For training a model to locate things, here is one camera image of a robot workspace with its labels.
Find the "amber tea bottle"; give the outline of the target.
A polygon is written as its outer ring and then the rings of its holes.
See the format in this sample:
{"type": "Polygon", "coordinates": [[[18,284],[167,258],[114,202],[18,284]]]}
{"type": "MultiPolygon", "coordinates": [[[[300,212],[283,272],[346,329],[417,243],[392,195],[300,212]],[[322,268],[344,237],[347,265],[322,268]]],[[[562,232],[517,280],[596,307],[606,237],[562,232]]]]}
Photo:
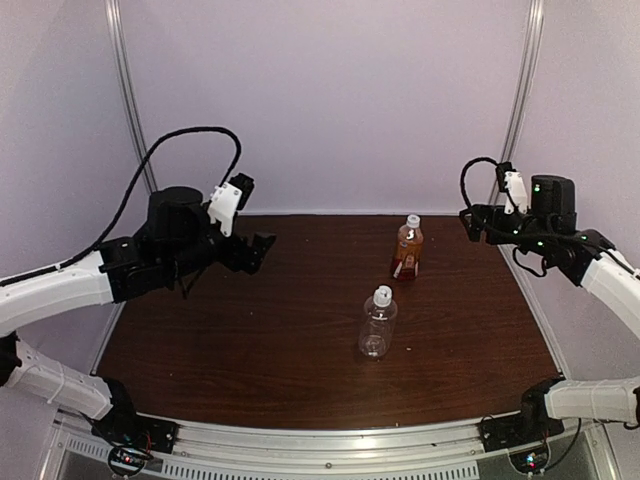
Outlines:
{"type": "Polygon", "coordinates": [[[392,278],[399,281],[417,278],[423,243],[421,223],[419,228],[411,229],[405,221],[396,234],[396,246],[390,268],[392,278]]]}

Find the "clear plastic bottle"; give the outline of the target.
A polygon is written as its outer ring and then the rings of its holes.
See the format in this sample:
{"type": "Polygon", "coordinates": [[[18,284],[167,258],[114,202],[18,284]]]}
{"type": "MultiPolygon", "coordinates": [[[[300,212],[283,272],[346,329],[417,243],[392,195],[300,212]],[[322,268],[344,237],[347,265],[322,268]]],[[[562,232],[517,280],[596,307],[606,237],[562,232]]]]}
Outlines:
{"type": "Polygon", "coordinates": [[[367,358],[381,359],[391,345],[398,306],[393,298],[390,306],[376,307],[372,300],[373,294],[363,305],[363,322],[358,337],[358,348],[367,358]]]}

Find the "white cap of clear bottle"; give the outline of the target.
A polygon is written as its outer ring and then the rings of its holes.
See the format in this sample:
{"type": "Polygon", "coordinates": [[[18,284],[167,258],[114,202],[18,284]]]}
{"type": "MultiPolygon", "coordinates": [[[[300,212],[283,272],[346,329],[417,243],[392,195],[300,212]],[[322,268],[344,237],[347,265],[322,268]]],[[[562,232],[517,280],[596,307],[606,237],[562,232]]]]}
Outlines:
{"type": "Polygon", "coordinates": [[[372,296],[376,307],[386,308],[391,305],[393,299],[392,289],[388,285],[380,285],[372,296]]]}

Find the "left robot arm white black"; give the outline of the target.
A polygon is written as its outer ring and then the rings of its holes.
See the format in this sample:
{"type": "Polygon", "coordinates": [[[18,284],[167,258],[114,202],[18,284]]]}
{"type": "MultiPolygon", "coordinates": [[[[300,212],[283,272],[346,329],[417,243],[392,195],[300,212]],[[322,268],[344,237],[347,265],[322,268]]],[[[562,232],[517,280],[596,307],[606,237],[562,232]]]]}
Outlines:
{"type": "Polygon", "coordinates": [[[250,185],[225,183],[209,199],[191,187],[169,187],[149,198],[147,218],[131,237],[101,242],[70,265],[51,265],[1,282],[1,384],[78,411],[123,444],[137,442],[144,424],[120,382],[83,374],[31,348],[18,329],[84,307],[120,304],[149,292],[190,288],[219,263],[256,273],[273,235],[247,240],[234,233],[250,185]]]}

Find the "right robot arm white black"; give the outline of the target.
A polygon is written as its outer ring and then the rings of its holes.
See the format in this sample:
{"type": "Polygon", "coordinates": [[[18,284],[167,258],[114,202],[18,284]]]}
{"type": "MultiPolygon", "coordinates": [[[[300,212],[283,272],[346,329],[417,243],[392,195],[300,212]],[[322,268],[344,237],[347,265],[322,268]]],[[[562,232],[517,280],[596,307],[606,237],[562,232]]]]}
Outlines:
{"type": "MultiPolygon", "coordinates": [[[[469,239],[513,245],[514,255],[541,259],[539,277],[558,269],[573,285],[604,304],[633,333],[639,332],[639,271],[600,232],[576,227],[575,184],[556,175],[535,175],[526,187],[519,172],[498,168],[502,206],[465,197],[459,213],[469,239]]],[[[519,440],[535,440],[551,420],[569,418],[639,426],[639,379],[553,379],[530,388],[513,419],[519,440]]]]}

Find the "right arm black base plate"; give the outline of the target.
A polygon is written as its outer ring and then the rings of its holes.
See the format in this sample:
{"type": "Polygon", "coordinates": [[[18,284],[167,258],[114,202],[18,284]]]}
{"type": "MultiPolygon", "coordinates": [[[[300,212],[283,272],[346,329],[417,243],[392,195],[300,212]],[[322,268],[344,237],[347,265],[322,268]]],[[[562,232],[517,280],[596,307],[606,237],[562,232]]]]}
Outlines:
{"type": "Polygon", "coordinates": [[[502,417],[483,417],[478,430],[484,451],[494,452],[542,442],[563,433],[565,428],[560,420],[530,423],[520,413],[515,413],[502,417]]]}

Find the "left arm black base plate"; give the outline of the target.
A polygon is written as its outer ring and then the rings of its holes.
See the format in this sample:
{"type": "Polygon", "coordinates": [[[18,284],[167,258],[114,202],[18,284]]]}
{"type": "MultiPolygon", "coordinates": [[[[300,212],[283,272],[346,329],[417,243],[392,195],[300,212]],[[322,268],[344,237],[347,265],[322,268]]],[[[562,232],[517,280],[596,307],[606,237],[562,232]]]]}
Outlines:
{"type": "Polygon", "coordinates": [[[136,414],[107,415],[89,419],[91,432],[109,444],[135,447],[145,452],[171,454],[177,439],[178,424],[173,421],[136,414]]]}

